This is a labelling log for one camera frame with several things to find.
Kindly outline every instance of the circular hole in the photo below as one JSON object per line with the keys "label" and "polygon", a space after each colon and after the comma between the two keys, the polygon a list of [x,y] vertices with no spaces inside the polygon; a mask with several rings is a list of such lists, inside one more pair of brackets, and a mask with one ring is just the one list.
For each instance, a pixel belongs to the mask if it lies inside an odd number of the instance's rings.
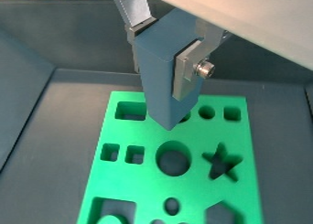
{"label": "circular hole", "polygon": [[164,143],[157,151],[157,164],[169,176],[182,176],[192,166],[192,154],[185,144],[177,141]]}
{"label": "circular hole", "polygon": [[150,224],[165,224],[165,222],[162,220],[154,220]]}
{"label": "circular hole", "polygon": [[164,209],[166,213],[172,216],[176,216],[180,212],[180,202],[176,198],[169,198],[164,203]]}
{"label": "circular hole", "polygon": [[116,215],[108,215],[108,216],[104,216],[97,224],[128,224],[128,221],[125,219],[125,217],[122,216],[116,216]]}
{"label": "circular hole", "polygon": [[204,106],[200,109],[200,115],[204,119],[213,119],[216,116],[216,111],[211,106]]}
{"label": "circular hole", "polygon": [[192,118],[192,113],[189,112],[186,116],[182,118],[180,123],[185,123],[186,121],[189,121],[191,118]]}

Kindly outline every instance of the star-shaped hole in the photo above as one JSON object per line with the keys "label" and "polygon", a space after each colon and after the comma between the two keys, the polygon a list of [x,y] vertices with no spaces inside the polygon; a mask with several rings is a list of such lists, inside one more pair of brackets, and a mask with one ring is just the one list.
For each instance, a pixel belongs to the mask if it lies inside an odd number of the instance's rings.
{"label": "star-shaped hole", "polygon": [[227,175],[235,182],[239,181],[235,167],[243,162],[243,157],[239,155],[229,155],[224,144],[219,145],[216,154],[204,153],[203,157],[212,164],[209,177],[213,180]]}

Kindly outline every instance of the cutout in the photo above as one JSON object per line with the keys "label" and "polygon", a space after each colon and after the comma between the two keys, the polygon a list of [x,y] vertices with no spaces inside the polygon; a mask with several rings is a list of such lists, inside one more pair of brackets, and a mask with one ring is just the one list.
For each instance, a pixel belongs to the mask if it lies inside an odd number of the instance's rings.
{"label": "cutout", "polygon": [[118,217],[126,223],[134,224],[136,202],[97,197],[93,200],[88,224],[102,223],[104,219],[108,220],[105,218],[108,216]]}
{"label": "cutout", "polygon": [[224,202],[207,209],[207,223],[244,224],[243,215]]}
{"label": "cutout", "polygon": [[145,157],[145,147],[130,145],[128,147],[125,162],[130,164],[142,164]]}
{"label": "cutout", "polygon": [[104,216],[97,222],[97,224],[125,224],[125,223],[128,223],[128,220],[121,215]]}
{"label": "cutout", "polygon": [[192,113],[189,112],[189,113],[186,114],[186,116],[182,118],[182,120],[181,120],[180,123],[188,122],[188,121],[191,120],[191,118],[192,118]]}
{"label": "cutout", "polygon": [[219,145],[216,154],[204,153],[203,157],[212,164],[209,177],[213,180],[223,175],[227,175],[235,182],[239,181],[235,167],[243,162],[243,157],[237,155],[228,155],[224,144]]}
{"label": "cutout", "polygon": [[145,121],[148,115],[148,105],[144,102],[128,102],[118,103],[116,111],[116,119]]}
{"label": "cutout", "polygon": [[165,224],[165,222],[160,219],[156,219],[150,224]]}
{"label": "cutout", "polygon": [[169,176],[182,176],[192,166],[192,154],[185,144],[177,141],[164,143],[157,151],[157,164]]}
{"label": "cutout", "polygon": [[180,202],[176,198],[169,198],[164,203],[164,210],[170,216],[176,216],[180,212]]}
{"label": "cutout", "polygon": [[241,121],[241,111],[237,107],[225,107],[224,108],[224,118],[229,121],[239,122]]}
{"label": "cutout", "polygon": [[118,144],[104,144],[101,159],[104,161],[116,162],[120,156],[121,146]]}
{"label": "cutout", "polygon": [[200,115],[204,119],[213,119],[216,116],[216,111],[211,106],[203,106],[200,109]]}

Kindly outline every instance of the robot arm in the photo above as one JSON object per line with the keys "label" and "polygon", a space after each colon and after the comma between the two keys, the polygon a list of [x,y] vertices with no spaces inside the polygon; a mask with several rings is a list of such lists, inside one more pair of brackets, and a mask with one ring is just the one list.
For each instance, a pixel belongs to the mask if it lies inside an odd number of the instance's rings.
{"label": "robot arm", "polygon": [[[165,129],[172,130],[197,103],[201,87],[200,79],[208,79],[215,71],[215,65],[208,61],[209,55],[229,38],[231,33],[184,11],[170,13],[170,20],[157,22],[157,19],[150,15],[148,0],[114,1],[126,24],[128,39],[133,45],[136,71],[141,71],[142,74],[150,116]],[[174,40],[170,45],[174,48],[169,49],[165,55],[173,57],[172,62],[158,63],[160,59],[165,60],[161,56],[158,57],[160,51],[154,48],[140,49],[136,39],[152,25],[161,24],[161,26],[156,25],[149,35],[141,36],[138,40],[144,43],[148,40],[149,44],[152,39],[158,38],[156,44],[160,43],[162,48],[161,41],[164,40],[166,44],[169,38],[166,38],[166,35],[160,37],[160,30],[164,30],[164,33],[168,34],[166,28],[172,27],[173,31],[173,27],[180,27],[180,22],[182,22],[184,27],[192,29],[191,33],[186,33],[186,36],[181,33],[182,38],[177,35],[173,36],[178,37],[180,41],[186,39],[188,44],[173,45],[177,43]],[[148,60],[146,52],[156,54],[150,57],[150,60]],[[166,88],[156,90],[158,76]]]}

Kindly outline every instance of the small square hole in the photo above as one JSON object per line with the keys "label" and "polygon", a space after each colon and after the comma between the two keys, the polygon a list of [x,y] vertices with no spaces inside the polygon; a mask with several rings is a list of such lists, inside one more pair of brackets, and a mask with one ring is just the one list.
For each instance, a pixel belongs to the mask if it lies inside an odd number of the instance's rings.
{"label": "small square hole", "polygon": [[120,156],[121,146],[118,144],[105,144],[101,159],[104,161],[116,162]]}
{"label": "small square hole", "polygon": [[130,164],[142,164],[145,157],[145,147],[130,145],[128,147],[125,161]]}
{"label": "small square hole", "polygon": [[118,109],[116,111],[116,119],[145,121],[148,115],[148,105],[144,102],[128,102],[118,103]]}
{"label": "small square hole", "polygon": [[229,121],[241,121],[241,111],[237,107],[225,107],[224,108],[224,118]]}

